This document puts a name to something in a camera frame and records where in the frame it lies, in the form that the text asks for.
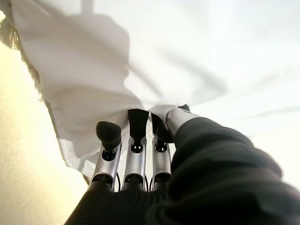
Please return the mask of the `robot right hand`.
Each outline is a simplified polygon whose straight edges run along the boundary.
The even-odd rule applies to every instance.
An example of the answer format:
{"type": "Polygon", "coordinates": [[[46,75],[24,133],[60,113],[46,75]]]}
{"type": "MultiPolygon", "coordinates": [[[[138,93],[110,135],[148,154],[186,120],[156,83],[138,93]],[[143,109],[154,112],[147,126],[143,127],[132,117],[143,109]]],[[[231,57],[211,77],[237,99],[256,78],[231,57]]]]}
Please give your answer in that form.
{"type": "Polygon", "coordinates": [[[170,172],[153,190],[130,176],[119,192],[96,177],[68,225],[297,225],[300,193],[278,164],[242,133],[191,113],[187,105],[151,115],[158,149],[174,143],[170,172]]]}

